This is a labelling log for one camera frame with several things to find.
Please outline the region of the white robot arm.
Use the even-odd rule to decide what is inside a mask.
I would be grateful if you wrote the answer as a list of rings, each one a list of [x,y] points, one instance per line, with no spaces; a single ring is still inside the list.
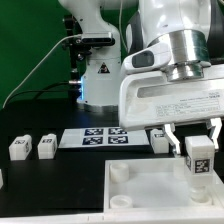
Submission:
[[[178,148],[178,125],[206,123],[219,136],[224,119],[224,64],[217,0],[59,0],[91,48],[81,79],[80,108],[116,108],[126,130],[160,127]]]

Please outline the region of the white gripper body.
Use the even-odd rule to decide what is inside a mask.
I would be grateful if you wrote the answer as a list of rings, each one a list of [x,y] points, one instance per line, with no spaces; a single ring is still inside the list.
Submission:
[[[120,87],[119,125],[143,130],[224,117],[224,65],[204,69],[201,79],[168,82],[161,71],[127,76]]]

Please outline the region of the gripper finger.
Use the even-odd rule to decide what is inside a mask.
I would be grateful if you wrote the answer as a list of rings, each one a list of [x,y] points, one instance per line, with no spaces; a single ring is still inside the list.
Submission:
[[[218,137],[222,128],[220,118],[211,118],[206,122],[206,127],[210,131],[209,138],[213,141],[215,150],[219,150]]]
[[[181,155],[180,141],[175,136],[175,125],[173,123],[164,124],[162,128],[164,137],[167,139],[169,144],[173,147],[173,153],[176,156]]]

